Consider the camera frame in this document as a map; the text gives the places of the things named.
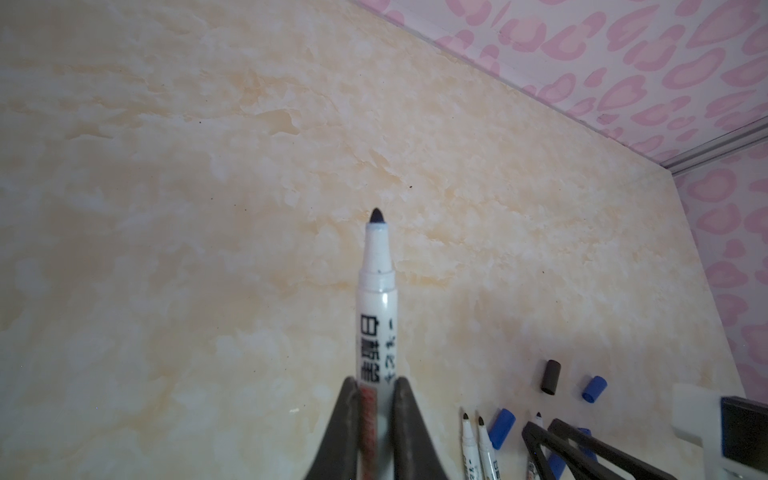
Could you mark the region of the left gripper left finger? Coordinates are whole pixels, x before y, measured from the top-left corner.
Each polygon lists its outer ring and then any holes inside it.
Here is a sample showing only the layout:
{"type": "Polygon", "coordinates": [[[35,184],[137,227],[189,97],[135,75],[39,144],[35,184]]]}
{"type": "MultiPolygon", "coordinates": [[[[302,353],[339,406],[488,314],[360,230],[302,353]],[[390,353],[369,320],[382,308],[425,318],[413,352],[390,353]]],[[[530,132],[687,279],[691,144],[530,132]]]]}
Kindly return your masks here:
{"type": "Polygon", "coordinates": [[[357,478],[360,438],[360,390],[354,377],[342,382],[306,480],[357,478]]]}

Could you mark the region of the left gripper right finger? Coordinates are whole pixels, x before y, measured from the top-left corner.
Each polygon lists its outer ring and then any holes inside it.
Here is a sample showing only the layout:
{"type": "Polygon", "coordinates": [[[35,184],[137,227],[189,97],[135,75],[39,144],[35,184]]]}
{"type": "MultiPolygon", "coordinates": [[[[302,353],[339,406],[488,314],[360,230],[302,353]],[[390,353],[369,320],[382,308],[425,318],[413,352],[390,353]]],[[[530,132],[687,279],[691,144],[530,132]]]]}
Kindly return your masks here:
{"type": "Polygon", "coordinates": [[[395,479],[447,479],[411,384],[404,376],[394,384],[391,430],[395,479]]]}

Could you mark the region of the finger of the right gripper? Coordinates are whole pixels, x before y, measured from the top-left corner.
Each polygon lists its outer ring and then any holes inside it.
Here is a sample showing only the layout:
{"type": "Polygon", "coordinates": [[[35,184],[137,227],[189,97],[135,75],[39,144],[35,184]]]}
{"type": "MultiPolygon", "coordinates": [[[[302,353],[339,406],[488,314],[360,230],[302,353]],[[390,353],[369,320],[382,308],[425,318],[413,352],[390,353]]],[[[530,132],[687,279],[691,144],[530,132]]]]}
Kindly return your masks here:
{"type": "Polygon", "coordinates": [[[584,453],[597,453],[595,439],[570,424],[552,421],[545,428],[529,421],[522,438],[541,479],[560,479],[566,470],[575,479],[606,478],[606,469],[584,453]]]}
{"type": "Polygon", "coordinates": [[[632,455],[629,455],[597,438],[596,462],[606,469],[605,479],[621,479],[621,474],[628,475],[631,479],[672,480],[674,476],[654,467],[632,455]]]}

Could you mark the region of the blue pen cap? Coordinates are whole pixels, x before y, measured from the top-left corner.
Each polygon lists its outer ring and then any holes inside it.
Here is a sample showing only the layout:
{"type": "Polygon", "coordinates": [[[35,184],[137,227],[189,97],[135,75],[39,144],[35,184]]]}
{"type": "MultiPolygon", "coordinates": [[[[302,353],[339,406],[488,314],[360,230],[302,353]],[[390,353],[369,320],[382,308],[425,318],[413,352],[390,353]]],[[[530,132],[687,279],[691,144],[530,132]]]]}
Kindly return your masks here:
{"type": "MultiPolygon", "coordinates": [[[[586,455],[586,456],[588,456],[589,458],[591,458],[592,460],[594,460],[594,461],[596,461],[596,460],[597,460],[597,456],[595,455],[595,453],[594,453],[593,451],[591,451],[591,450],[587,449],[586,447],[583,447],[583,446],[579,446],[579,450],[580,450],[580,451],[581,451],[581,452],[582,452],[584,455],[586,455]]],[[[556,480],[559,480],[559,479],[561,478],[561,476],[562,476],[563,472],[564,472],[564,471],[565,471],[565,469],[566,469],[566,463],[565,463],[565,461],[564,461],[564,460],[563,460],[561,457],[559,457],[558,455],[556,455],[555,453],[550,453],[550,454],[549,454],[549,457],[548,457],[548,466],[549,466],[550,470],[552,471],[552,473],[553,473],[553,475],[554,475],[554,478],[555,478],[556,480]]]]}
{"type": "Polygon", "coordinates": [[[495,450],[501,449],[515,422],[516,417],[511,411],[506,408],[502,408],[498,411],[493,424],[488,429],[488,436],[491,445],[495,450]]]}
{"type": "Polygon", "coordinates": [[[601,376],[594,376],[590,379],[581,393],[583,400],[594,404],[607,388],[607,380],[601,376]]]}

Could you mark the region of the white marker pen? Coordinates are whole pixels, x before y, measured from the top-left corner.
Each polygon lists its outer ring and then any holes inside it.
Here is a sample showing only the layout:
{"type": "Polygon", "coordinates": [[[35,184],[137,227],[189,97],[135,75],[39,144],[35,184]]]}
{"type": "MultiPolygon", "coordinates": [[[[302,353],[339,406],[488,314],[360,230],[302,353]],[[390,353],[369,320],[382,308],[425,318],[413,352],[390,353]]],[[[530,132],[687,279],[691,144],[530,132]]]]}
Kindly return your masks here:
{"type": "Polygon", "coordinates": [[[380,209],[365,226],[356,296],[356,376],[361,398],[360,479],[392,479],[391,415],[397,377],[398,290],[380,209]]]}

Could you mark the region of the black pen cap upper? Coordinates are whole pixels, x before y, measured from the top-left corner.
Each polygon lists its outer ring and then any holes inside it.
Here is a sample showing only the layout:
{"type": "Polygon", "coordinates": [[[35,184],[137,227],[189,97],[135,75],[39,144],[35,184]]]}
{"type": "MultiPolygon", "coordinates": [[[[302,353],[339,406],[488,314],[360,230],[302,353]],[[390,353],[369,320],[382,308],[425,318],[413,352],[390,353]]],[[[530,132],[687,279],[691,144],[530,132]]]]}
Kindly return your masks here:
{"type": "Polygon", "coordinates": [[[559,384],[562,365],[554,359],[547,361],[540,382],[540,390],[550,396],[554,396],[559,384]]]}

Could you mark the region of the white marker centre left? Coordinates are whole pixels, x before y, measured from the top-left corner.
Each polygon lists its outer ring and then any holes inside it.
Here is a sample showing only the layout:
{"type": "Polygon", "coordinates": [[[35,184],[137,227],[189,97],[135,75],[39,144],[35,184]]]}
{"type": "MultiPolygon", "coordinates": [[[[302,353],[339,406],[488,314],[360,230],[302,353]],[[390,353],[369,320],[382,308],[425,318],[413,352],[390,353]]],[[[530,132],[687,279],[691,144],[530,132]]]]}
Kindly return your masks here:
{"type": "Polygon", "coordinates": [[[467,412],[462,413],[462,458],[466,480],[482,480],[482,466],[475,431],[467,412]]]}

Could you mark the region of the white marker centre right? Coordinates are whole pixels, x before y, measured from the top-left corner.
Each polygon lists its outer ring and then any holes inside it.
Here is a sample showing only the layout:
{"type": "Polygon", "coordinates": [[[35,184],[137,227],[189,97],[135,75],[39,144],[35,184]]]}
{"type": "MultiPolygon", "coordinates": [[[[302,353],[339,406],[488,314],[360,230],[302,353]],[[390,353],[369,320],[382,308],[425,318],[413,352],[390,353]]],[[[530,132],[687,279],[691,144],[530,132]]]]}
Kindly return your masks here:
{"type": "Polygon", "coordinates": [[[478,429],[478,451],[482,465],[484,480],[499,480],[499,467],[494,453],[494,448],[490,440],[486,423],[482,416],[477,419],[478,429]]]}

